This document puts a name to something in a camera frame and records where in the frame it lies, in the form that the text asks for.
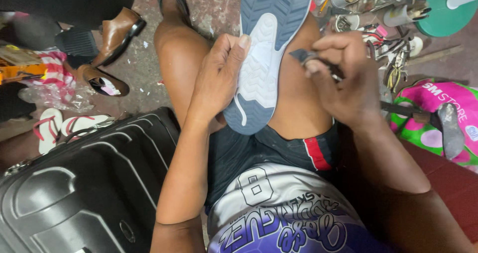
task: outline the pink strap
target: pink strap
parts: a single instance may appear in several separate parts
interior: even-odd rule
[[[36,136],[38,136],[38,138],[42,141],[45,141],[43,139],[43,136],[42,134],[40,134],[40,131],[38,128],[40,128],[40,124],[42,123],[45,123],[45,122],[48,122],[48,130],[50,131],[50,133],[52,134],[54,140],[53,140],[53,144],[55,144],[57,142],[57,137],[58,135],[55,134],[55,132],[53,132],[53,129],[52,129],[52,120],[55,118],[55,116],[51,116],[50,118],[46,118],[46,119],[43,119],[43,120],[39,120],[37,123],[35,123],[33,125],[33,132],[36,134]]]
[[[71,134],[71,131],[70,131],[70,126],[73,124],[73,122],[75,122],[76,120],[78,120],[79,118],[87,118],[87,119],[90,119],[90,120],[94,120],[95,118],[92,118],[92,117],[89,117],[89,116],[78,116],[78,117],[75,117],[73,118],[73,120],[71,120],[67,125],[66,125],[66,135],[70,135]]]

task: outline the white flip flop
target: white flip flop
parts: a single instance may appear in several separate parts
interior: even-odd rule
[[[114,117],[107,115],[97,115],[97,116],[78,116],[66,119],[61,125],[61,133],[64,136],[69,136],[71,133],[74,133],[79,130],[88,129],[95,125],[101,124],[99,127],[105,127],[110,125],[107,122],[113,122]],[[80,133],[77,136],[82,136],[87,133]]]
[[[60,135],[60,127],[63,122],[61,111],[55,108],[45,110],[40,116],[40,120],[33,125],[33,132],[40,139],[38,151],[41,154],[47,154],[54,148]]]

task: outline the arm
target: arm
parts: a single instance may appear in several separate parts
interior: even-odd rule
[[[156,211],[151,253],[203,252],[200,211],[207,195],[207,154],[214,117],[231,101],[250,38],[218,38],[196,77]]]
[[[345,79],[335,84],[325,65],[307,63],[324,108],[354,132],[360,169],[375,189],[363,196],[374,197],[376,205],[370,209],[375,209],[389,240],[405,252],[473,252],[421,168],[382,118],[377,67],[366,58],[361,33],[325,36],[313,48],[344,72]]]

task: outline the number 8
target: number 8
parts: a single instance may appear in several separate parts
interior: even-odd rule
[[[272,198],[274,190],[264,169],[257,167],[247,170],[239,175],[238,181],[248,206],[256,206]]]

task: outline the hand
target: hand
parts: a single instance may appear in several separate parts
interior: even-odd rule
[[[369,129],[378,120],[383,120],[377,66],[367,58],[361,32],[324,36],[312,48],[322,58],[338,64],[345,76],[336,83],[326,65],[318,60],[306,63],[306,76],[311,77],[317,85],[324,109],[354,131]]]
[[[250,37],[222,34],[204,57],[196,77],[188,115],[207,123],[231,102],[238,74],[250,48]]]

